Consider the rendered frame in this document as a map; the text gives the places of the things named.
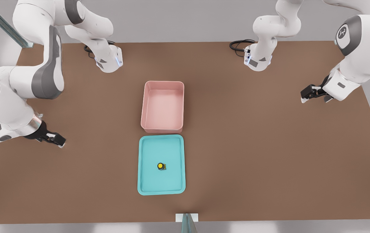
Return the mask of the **pale blue-green tray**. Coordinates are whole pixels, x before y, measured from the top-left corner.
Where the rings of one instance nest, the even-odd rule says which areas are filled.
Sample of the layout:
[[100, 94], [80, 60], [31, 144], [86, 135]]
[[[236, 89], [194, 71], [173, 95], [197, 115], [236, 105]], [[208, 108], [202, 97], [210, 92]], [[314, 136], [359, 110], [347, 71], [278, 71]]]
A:
[[[160, 171], [158, 163], [166, 164]], [[186, 189], [184, 139], [179, 134], [139, 140], [137, 190], [141, 195], [180, 194]]]

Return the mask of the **pink plastic box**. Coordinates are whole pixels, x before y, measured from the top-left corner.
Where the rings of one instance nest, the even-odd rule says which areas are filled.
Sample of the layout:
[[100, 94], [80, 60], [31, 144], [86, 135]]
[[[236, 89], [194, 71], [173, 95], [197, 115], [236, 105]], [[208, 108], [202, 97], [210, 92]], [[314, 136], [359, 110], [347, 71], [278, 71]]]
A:
[[141, 127], [148, 134], [180, 134], [184, 121], [184, 84], [180, 81], [147, 81], [143, 95]]

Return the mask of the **silver frame post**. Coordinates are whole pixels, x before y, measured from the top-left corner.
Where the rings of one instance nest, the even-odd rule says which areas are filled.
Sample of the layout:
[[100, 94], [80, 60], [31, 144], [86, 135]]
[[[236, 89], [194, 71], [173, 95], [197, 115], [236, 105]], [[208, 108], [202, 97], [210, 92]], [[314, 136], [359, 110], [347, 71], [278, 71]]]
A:
[[198, 213], [177, 213], [176, 222], [181, 223], [181, 233], [198, 233], [195, 222], [199, 221]]
[[32, 48], [34, 46], [34, 43], [26, 41], [1, 15], [0, 28], [22, 48]]

